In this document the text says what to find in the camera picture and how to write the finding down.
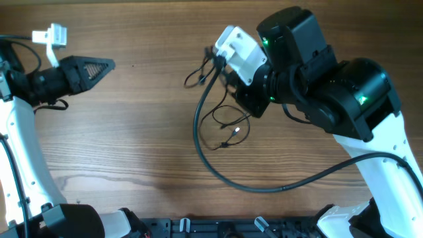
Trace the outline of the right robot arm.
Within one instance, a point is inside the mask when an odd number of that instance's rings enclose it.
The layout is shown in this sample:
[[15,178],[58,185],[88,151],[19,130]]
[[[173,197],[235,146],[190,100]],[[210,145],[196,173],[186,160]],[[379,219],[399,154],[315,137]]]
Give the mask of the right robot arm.
[[235,71],[235,100],[254,117],[292,104],[353,158],[371,200],[330,205],[317,217],[327,237],[421,237],[422,173],[388,73],[367,58],[337,61],[314,14],[289,7],[264,19],[255,40],[228,26],[214,51]]

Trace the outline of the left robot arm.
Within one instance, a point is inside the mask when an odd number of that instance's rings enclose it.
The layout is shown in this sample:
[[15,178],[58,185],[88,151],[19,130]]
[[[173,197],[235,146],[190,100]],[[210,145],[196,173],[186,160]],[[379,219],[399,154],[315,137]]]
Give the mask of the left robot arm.
[[1,184],[8,229],[2,237],[145,237],[129,209],[109,214],[70,204],[56,186],[36,135],[35,113],[92,89],[115,68],[111,59],[68,56],[26,73],[13,41],[1,40]]

